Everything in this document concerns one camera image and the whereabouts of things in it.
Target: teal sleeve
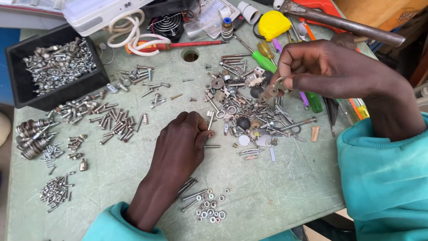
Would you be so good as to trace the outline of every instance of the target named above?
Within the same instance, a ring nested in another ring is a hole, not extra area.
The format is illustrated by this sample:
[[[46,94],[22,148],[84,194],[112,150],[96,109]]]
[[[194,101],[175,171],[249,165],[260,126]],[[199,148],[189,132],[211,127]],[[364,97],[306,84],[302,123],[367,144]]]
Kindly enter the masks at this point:
[[[341,133],[337,148],[358,240],[428,240],[428,131],[391,142],[375,138],[367,118]]]
[[[167,241],[163,232],[154,228],[152,233],[144,232],[132,226],[122,215],[129,204],[119,202],[102,211],[86,231],[83,241]]]

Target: blue surface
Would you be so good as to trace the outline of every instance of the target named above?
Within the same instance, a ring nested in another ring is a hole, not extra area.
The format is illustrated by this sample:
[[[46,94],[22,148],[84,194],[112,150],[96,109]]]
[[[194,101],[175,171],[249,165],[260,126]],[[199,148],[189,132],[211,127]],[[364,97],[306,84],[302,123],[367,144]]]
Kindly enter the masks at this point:
[[[20,29],[0,28],[0,103],[14,105],[4,49],[19,42]]]

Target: scratched table top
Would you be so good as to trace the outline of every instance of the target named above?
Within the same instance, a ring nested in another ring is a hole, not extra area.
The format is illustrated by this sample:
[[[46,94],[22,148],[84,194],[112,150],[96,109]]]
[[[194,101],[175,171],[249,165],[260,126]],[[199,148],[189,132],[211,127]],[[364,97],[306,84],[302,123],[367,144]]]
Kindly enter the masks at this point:
[[[230,2],[237,6],[239,1]],[[270,7],[250,2],[261,12],[272,10]],[[332,31],[323,27],[311,26],[311,29],[317,39],[330,39],[333,35]],[[21,39],[43,33],[45,31],[22,30]],[[245,24],[236,34],[256,48],[258,39],[253,36],[252,26]],[[105,43],[107,32],[99,31],[91,38],[95,43]],[[288,43],[286,34],[281,35],[278,40],[282,45]],[[187,36],[183,35],[181,42],[187,41]],[[373,57],[364,44],[358,46],[363,53]],[[107,93],[105,101],[110,104],[118,103],[120,108],[129,110],[129,115],[136,119],[142,113],[148,113],[149,125],[143,124],[128,143],[113,138],[105,145],[100,145],[102,135],[107,132],[100,130],[96,124],[89,123],[88,119],[94,118],[95,115],[86,116],[76,126],[62,122],[52,129],[59,132],[53,142],[64,142],[59,147],[66,150],[66,154],[55,161],[57,168],[52,176],[47,175],[46,165],[37,161],[38,158],[32,161],[22,159],[14,144],[9,183],[7,240],[80,240],[103,209],[119,201],[129,203],[138,183],[150,167],[160,130],[182,111],[197,111],[202,116],[205,116],[208,110],[213,111],[210,103],[202,101],[205,85],[211,81],[206,74],[205,63],[211,64],[214,71],[220,71],[220,56],[248,52],[236,40],[229,44],[198,48],[199,58],[194,62],[185,62],[181,58],[181,51],[182,49],[173,49],[154,57],[139,57],[127,54],[123,48],[117,48],[114,62],[105,66],[111,81],[119,79],[120,70],[132,70],[136,64],[154,66],[156,69],[153,83],[171,84],[170,88],[159,88],[158,92],[162,96],[183,94],[172,101],[168,98],[166,103],[151,110],[149,100],[152,96],[140,98],[140,95],[148,90],[147,86],[137,84],[130,86],[128,93]],[[108,48],[102,59],[108,62],[111,56],[111,49]],[[257,66],[255,60],[250,57],[247,57],[247,63],[249,69]],[[195,80],[181,81],[188,78]],[[248,88],[244,89],[242,94],[249,97]],[[189,102],[190,97],[196,98],[197,102]],[[198,222],[196,206],[183,213],[181,208],[190,202],[178,201],[165,212],[158,223],[158,227],[165,232],[169,240],[255,241],[345,208],[337,163],[336,139],[331,135],[326,111],[319,114],[305,111],[295,98],[284,99],[283,106],[296,121],[317,117],[316,125],[321,127],[318,141],[310,141],[310,127],[313,125],[308,124],[302,126],[302,132],[299,134],[307,140],[306,143],[294,138],[278,140],[278,145],[274,148],[276,162],[271,161],[269,149],[263,147],[264,151],[258,159],[246,161],[238,152],[252,148],[252,144],[248,147],[233,148],[232,144],[238,142],[237,138],[230,134],[223,135],[222,120],[214,122],[212,128],[217,134],[209,144],[222,147],[205,151],[204,162],[193,174],[198,183],[187,194],[212,188],[215,200],[219,195],[225,195],[225,201],[217,202],[215,209],[225,211],[226,219],[216,224],[211,224],[209,220]],[[17,109],[14,125],[28,119],[44,118],[45,114],[30,107]],[[339,110],[334,127],[336,136],[347,127],[349,124]],[[69,177],[68,182],[75,184],[70,188],[73,193],[72,200],[47,213],[49,207],[39,200],[39,190],[52,177],[78,171],[80,161],[67,158],[66,155],[70,152],[65,148],[65,144],[68,137],[79,134],[88,135],[79,149],[79,152],[85,155],[88,170]],[[230,189],[227,194],[224,193],[226,188]]]

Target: white power cord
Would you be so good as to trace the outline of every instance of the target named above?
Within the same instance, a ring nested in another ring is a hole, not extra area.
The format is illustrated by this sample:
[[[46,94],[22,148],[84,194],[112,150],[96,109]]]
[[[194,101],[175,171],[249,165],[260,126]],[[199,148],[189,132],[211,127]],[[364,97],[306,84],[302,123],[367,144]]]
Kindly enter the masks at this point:
[[[134,19],[131,17],[132,14],[134,13],[139,13],[141,15],[141,19],[138,19],[137,17],[134,17]],[[158,36],[152,33],[146,33],[146,34],[140,34],[140,25],[143,23],[144,21],[144,12],[140,9],[133,9],[130,10],[128,12],[124,12],[121,15],[115,17],[114,19],[112,19],[112,21],[110,22],[108,28],[109,28],[109,32],[110,34],[112,34],[112,36],[107,40],[107,45],[112,47],[112,48],[118,48],[118,47],[122,47],[125,46],[126,44],[128,44],[128,49],[133,52],[134,54],[140,55],[140,56],[154,56],[159,54],[159,50],[156,50],[154,52],[150,52],[150,53],[144,53],[144,52],[140,52],[139,50],[142,48],[145,48],[147,46],[153,45],[153,44],[170,44],[171,40],[163,37],[163,36]],[[127,19],[128,21],[122,25],[119,26],[114,26],[114,24],[119,21],[120,19]],[[117,38],[118,36],[121,36],[125,33],[129,33],[131,32],[128,37],[121,43],[118,44],[113,44],[112,41]],[[140,46],[137,46],[138,41],[140,38],[144,38],[144,37],[154,37],[154,38],[158,38],[159,40],[152,40],[152,41],[148,41]]]

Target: hand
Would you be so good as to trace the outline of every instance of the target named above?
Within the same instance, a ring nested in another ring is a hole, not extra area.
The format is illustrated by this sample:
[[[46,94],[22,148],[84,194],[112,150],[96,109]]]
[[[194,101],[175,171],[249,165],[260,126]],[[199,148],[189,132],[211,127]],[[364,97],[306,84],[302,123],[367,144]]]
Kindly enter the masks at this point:
[[[182,112],[161,130],[152,164],[124,216],[131,225],[152,232],[178,191],[204,160],[205,144],[214,136],[197,112]]]
[[[377,137],[399,141],[426,130],[408,81],[380,61],[331,41],[287,44],[279,57],[287,89],[334,99],[362,98]]]

